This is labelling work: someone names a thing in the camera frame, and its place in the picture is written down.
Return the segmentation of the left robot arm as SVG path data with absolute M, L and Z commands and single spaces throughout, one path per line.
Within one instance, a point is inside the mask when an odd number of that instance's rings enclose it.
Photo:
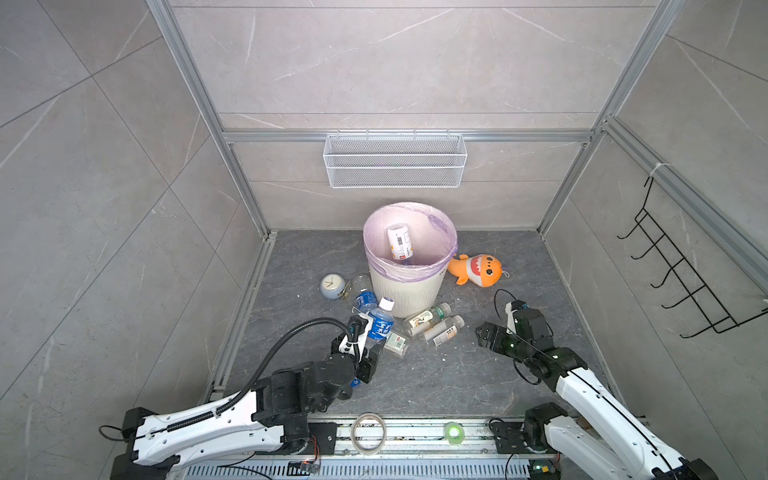
M 340 330 L 322 361 L 264 374 L 278 351 L 310 328 Z M 113 479 L 164 479 L 189 465 L 239 452 L 301 452 L 311 440 L 308 417 L 352 395 L 352 382 L 367 370 L 366 341 L 373 325 L 367 314 L 341 322 L 320 317 L 288 330 L 267 352 L 237 393 L 187 410 L 157 414 L 137 407 L 125 413 L 120 435 L 126 444 L 113 461 Z

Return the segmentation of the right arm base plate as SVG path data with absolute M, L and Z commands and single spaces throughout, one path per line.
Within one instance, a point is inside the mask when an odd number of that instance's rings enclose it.
M 504 421 L 492 418 L 488 422 L 499 454 L 553 454 L 544 430 L 538 424 L 525 421 Z

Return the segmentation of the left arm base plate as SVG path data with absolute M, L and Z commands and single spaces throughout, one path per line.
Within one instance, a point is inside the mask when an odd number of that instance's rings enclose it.
M 319 456 L 333 455 L 336 449 L 338 423 L 334 422 L 310 422 L 308 424 L 309 437 L 299 440 L 291 447 L 291 455 L 309 455 L 314 457 L 315 452 Z

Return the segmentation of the white label large bottle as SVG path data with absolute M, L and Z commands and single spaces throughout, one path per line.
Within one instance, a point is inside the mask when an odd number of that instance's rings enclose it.
M 408 225 L 400 223 L 389 226 L 387 237 L 393 260 L 403 265 L 410 265 L 414 251 Z

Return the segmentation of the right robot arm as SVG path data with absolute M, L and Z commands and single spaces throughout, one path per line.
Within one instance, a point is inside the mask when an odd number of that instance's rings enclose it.
M 534 384 L 546 385 L 578 412 L 570 416 L 550 402 L 526 411 L 519 433 L 500 419 L 489 427 L 503 451 L 521 446 L 533 453 L 558 452 L 593 479 L 714 479 L 701 459 L 688 460 L 625 408 L 568 347 L 556 346 L 543 314 L 515 300 L 507 320 L 476 327 L 480 347 L 526 367 Z

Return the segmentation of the blue label bottle front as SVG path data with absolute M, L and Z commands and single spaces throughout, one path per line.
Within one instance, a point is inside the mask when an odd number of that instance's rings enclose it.
M 376 347 L 382 347 L 387 340 L 395 321 L 392 315 L 393 307 L 394 301 L 383 297 L 376 307 L 372 307 L 365 312 L 371 319 L 371 328 L 366 340 L 366 348 L 369 351 L 374 350 Z

